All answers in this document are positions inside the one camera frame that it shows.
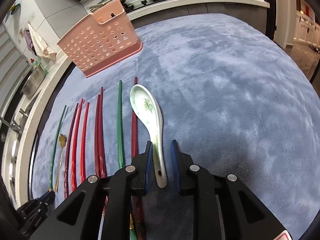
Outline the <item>green chopstick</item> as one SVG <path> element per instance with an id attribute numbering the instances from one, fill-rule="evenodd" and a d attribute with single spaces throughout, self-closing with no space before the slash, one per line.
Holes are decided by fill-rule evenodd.
<path id="1" fill-rule="evenodd" d="M 59 132 L 61 129 L 61 125 L 65 116 L 65 112 L 67 109 L 67 105 L 64 105 L 63 111 L 60 115 L 60 119 L 57 125 L 54 141 L 53 141 L 53 149 L 52 149 L 52 154 L 51 154 L 51 159 L 50 159 L 50 173 L 49 173 L 49 191 L 53 191 L 53 169 L 54 169 L 54 160 L 55 160 L 55 155 L 56 155 L 56 148 L 57 148 L 57 141 L 59 137 Z"/>
<path id="2" fill-rule="evenodd" d="M 122 119 L 122 88 L 123 82 L 119 81 L 117 102 L 117 151 L 119 169 L 125 167 L 125 154 L 123 146 L 123 119 Z"/>

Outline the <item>dark maroon chopstick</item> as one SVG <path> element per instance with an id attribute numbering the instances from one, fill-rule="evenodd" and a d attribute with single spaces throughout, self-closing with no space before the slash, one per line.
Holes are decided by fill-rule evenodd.
<path id="1" fill-rule="evenodd" d="M 76 114 L 78 111 L 78 103 L 75 106 L 74 112 L 73 112 L 73 117 L 71 120 L 70 128 L 69 128 L 69 133 L 67 137 L 67 145 L 66 145 L 66 156 L 65 156 L 65 171 L 64 171 L 64 198 L 67 198 L 69 195 L 69 179 L 68 179 L 68 171 L 69 171 L 69 156 L 70 156 L 70 151 L 71 151 L 71 139 L 72 139 L 72 134 L 73 134 L 73 128 L 74 128 L 74 123 L 76 119 Z"/>

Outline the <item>white ceramic soup spoon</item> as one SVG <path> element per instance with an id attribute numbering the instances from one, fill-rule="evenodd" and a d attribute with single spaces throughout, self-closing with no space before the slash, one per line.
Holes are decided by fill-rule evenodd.
<path id="1" fill-rule="evenodd" d="M 167 186 L 168 180 L 162 147 L 163 118 L 159 104 L 143 85 L 134 85 L 131 88 L 130 103 L 136 116 L 148 130 L 153 145 L 153 166 L 157 185 L 163 189 Z"/>

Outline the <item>small gold spoon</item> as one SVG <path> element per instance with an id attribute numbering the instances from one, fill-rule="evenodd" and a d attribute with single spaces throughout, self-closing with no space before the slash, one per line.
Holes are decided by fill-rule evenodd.
<path id="1" fill-rule="evenodd" d="M 59 164 L 57 167 L 57 174 L 56 174 L 56 180 L 55 180 L 55 186 L 54 186 L 54 192 L 57 192 L 59 189 L 59 178 L 60 178 L 60 171 L 62 166 L 62 155 L 63 155 L 63 149 L 66 146 L 67 137 L 64 134 L 59 135 L 59 145 L 60 145 L 60 156 L 59 156 Z"/>

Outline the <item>bright red chopstick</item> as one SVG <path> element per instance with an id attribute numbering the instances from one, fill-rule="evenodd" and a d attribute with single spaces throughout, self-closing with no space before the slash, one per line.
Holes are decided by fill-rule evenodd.
<path id="1" fill-rule="evenodd" d="M 82 135 L 81 135 L 81 147 L 80 147 L 80 178 L 83 183 L 86 179 L 86 164 L 85 164 L 85 150 L 86 150 L 86 128 L 87 128 L 87 118 L 88 118 L 89 102 L 86 103 L 84 120 L 82 125 Z"/>
<path id="2" fill-rule="evenodd" d="M 79 124 L 80 124 L 80 117 L 82 106 L 84 103 L 84 99 L 80 100 L 78 105 L 78 110 L 76 114 L 76 121 L 74 127 L 74 134 L 73 134 L 73 148 L 72 148 L 72 165 L 71 165 L 71 188 L 72 192 L 77 188 L 77 179 L 76 179 L 76 153 L 77 153 L 77 143 L 78 143 L 78 133 L 79 133 Z"/>

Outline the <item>dark red chopstick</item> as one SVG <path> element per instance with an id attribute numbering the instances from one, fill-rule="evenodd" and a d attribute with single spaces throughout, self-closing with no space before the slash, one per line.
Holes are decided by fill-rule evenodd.
<path id="1" fill-rule="evenodd" d="M 104 149 L 104 136 L 103 136 L 103 87 L 100 88 L 100 101 L 99 101 L 99 158 L 101 177 L 107 177 L 106 164 L 105 164 L 105 149 Z"/>
<path id="2" fill-rule="evenodd" d="M 100 177 L 99 168 L 99 138 L 98 138 L 98 121 L 99 121 L 99 101 L 100 95 L 97 96 L 97 104 L 95 110 L 95 126 L 94 126 L 94 164 L 95 164 L 95 174 Z"/>

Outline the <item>steel sink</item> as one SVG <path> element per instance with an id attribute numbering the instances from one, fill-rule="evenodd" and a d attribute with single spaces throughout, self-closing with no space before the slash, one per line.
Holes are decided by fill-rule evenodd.
<path id="1" fill-rule="evenodd" d="M 18 148 L 20 144 L 21 136 L 8 128 L 4 148 L 2 155 L 2 166 L 1 166 L 1 176 L 10 200 L 12 201 L 14 208 L 17 208 L 16 198 L 15 198 L 15 161 L 18 153 Z"/>

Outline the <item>steel faucet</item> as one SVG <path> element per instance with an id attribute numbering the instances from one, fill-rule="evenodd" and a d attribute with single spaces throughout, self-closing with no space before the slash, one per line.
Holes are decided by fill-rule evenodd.
<path id="1" fill-rule="evenodd" d="M 19 124 L 15 121 L 14 118 L 12 118 L 10 122 L 7 122 L 3 117 L 1 117 L 1 123 L 5 124 L 5 126 L 18 134 L 18 140 L 20 140 L 22 137 L 25 123 L 27 122 L 27 119 L 29 117 L 29 115 L 21 108 L 19 110 L 19 113 L 22 114 L 22 118 Z"/>

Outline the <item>blue fleece table mat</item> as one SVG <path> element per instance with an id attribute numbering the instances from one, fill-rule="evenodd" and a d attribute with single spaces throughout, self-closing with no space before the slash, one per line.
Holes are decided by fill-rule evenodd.
<path id="1" fill-rule="evenodd" d="M 40 136 L 32 194 L 49 188 L 53 141 L 68 134 L 74 108 L 89 102 L 86 173 L 94 168 L 97 95 L 104 94 L 108 174 L 118 170 L 117 101 L 123 82 L 125 161 L 131 161 L 129 93 L 135 81 L 156 98 L 163 116 L 168 184 L 143 198 L 148 239 L 192 239 L 193 199 L 175 187 L 170 143 L 217 176 L 236 175 L 299 239 L 319 211 L 319 97 L 295 62 L 261 32 L 224 14 L 173 18 L 137 29 L 143 49 L 92 76 L 75 68 L 62 83 Z"/>

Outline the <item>steel colander bowl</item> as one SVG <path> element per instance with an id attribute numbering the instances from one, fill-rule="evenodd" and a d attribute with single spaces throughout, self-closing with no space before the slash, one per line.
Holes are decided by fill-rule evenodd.
<path id="1" fill-rule="evenodd" d="M 31 75 L 28 77 L 27 81 L 25 82 L 24 86 L 21 89 L 21 93 L 29 98 L 31 98 L 41 83 L 45 78 L 43 70 L 36 68 L 33 70 Z"/>

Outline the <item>pink perforated utensil holder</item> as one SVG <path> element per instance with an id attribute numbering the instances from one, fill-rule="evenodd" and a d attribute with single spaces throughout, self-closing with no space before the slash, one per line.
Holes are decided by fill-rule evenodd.
<path id="1" fill-rule="evenodd" d="M 143 47 L 120 0 L 113 0 L 86 15 L 57 45 L 85 77 L 135 55 Z"/>

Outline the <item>green dish soap bottle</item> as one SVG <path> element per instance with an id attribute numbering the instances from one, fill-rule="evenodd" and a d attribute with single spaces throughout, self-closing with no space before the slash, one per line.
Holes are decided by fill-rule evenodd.
<path id="1" fill-rule="evenodd" d="M 33 69 L 39 68 L 39 69 L 43 70 L 45 76 L 48 75 L 48 71 L 44 68 L 44 66 L 39 61 L 34 60 L 34 59 L 30 59 L 30 62 L 31 62 Z"/>

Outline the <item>white hanging towel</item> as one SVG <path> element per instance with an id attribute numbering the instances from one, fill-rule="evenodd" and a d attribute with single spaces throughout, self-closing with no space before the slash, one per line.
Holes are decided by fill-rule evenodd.
<path id="1" fill-rule="evenodd" d="M 35 31 L 35 29 L 28 23 L 28 29 L 31 35 L 33 47 L 36 55 L 45 59 L 56 60 L 57 53 L 53 51 L 45 40 Z"/>

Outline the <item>purple hanging cloth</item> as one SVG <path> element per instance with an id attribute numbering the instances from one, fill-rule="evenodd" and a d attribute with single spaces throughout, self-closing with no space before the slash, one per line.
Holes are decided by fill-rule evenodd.
<path id="1" fill-rule="evenodd" d="M 35 50 L 35 47 L 33 45 L 33 41 L 32 41 L 29 29 L 25 29 L 23 31 L 23 34 L 24 34 L 24 38 L 25 38 L 28 50 L 31 51 L 36 56 L 37 55 L 36 54 L 36 50 Z"/>

